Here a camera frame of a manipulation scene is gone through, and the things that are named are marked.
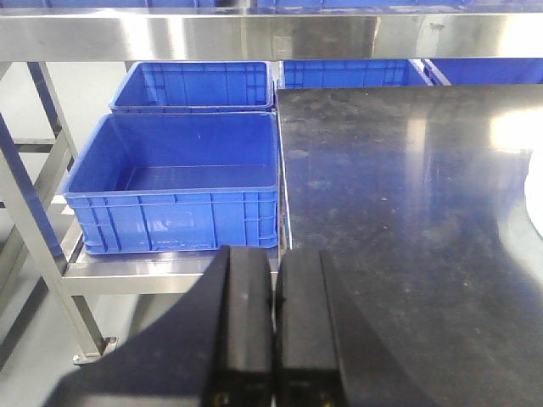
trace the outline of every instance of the blue plastic crate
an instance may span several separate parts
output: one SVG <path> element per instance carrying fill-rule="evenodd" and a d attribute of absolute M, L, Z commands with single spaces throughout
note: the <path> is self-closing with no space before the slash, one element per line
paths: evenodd
<path fill-rule="evenodd" d="M 258 7 L 353 8 L 388 6 L 461 6 L 473 0 L 258 0 Z"/>
<path fill-rule="evenodd" d="M 215 0 L 0 0 L 0 8 L 215 7 Z"/>
<path fill-rule="evenodd" d="M 63 187 L 87 252 L 277 245 L 274 114 L 110 114 Z"/>
<path fill-rule="evenodd" d="M 437 85 L 443 81 L 436 68 L 452 85 L 543 83 L 543 59 L 538 58 L 432 59 L 426 65 Z"/>
<path fill-rule="evenodd" d="M 267 62 L 134 64 L 109 105 L 114 113 L 271 111 Z"/>
<path fill-rule="evenodd" d="M 284 89 L 429 84 L 408 59 L 284 61 L 280 81 Z"/>

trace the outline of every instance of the white floor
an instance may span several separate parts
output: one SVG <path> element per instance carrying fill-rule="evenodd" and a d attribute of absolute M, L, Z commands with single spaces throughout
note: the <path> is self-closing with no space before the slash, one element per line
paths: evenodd
<path fill-rule="evenodd" d="M 109 112 L 108 102 L 125 74 L 125 66 L 121 63 L 54 63 L 49 69 L 72 136 L 81 149 L 99 117 Z M 13 64 L 0 81 L 0 113 L 12 137 L 51 137 L 25 64 Z M 22 155 L 31 178 L 35 179 L 45 154 Z M 63 209 L 63 204 L 54 203 L 49 210 L 60 236 L 71 223 L 71 216 L 63 215 Z M 7 211 L 0 209 L 0 246 L 12 225 Z M 32 295 L 25 310 L 35 312 L 19 315 L 38 279 L 36 263 L 28 259 L 17 292 L 0 316 L 0 406 L 40 406 L 57 380 L 77 369 L 71 362 L 76 343 L 51 295 Z M 122 343 L 154 321 L 178 298 L 179 295 L 126 295 L 97 296 L 88 301 L 103 334 L 118 337 Z"/>

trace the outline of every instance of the white object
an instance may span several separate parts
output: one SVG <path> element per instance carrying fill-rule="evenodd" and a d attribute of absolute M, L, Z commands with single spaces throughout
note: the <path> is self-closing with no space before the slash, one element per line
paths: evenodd
<path fill-rule="evenodd" d="M 534 150 L 524 183 L 526 209 L 535 229 L 543 237 L 543 148 Z"/>

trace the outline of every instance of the black tabletop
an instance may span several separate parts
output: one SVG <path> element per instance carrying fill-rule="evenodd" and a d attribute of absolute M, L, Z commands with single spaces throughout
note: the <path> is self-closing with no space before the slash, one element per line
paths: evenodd
<path fill-rule="evenodd" d="M 543 239 L 523 184 L 543 87 L 285 90 L 278 105 L 292 247 L 331 250 L 437 405 L 541 407 Z"/>

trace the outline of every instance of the stainless steel rack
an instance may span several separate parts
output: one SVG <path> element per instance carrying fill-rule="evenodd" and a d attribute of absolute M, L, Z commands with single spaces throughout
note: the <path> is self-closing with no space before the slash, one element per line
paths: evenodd
<path fill-rule="evenodd" d="M 541 5 L 327 10 L 0 9 L 0 78 L 13 61 L 407 59 L 543 57 Z M 63 242 L 46 208 L 76 157 L 45 62 L 54 105 L 54 144 L 32 185 L 0 120 L 0 193 L 15 228 L 0 258 L 0 309 L 27 253 L 71 321 L 79 362 L 99 358 L 104 338 L 87 306 L 91 293 L 183 293 L 210 253 L 92 257 L 76 222 Z M 32 141 L 21 142 L 28 146 Z"/>

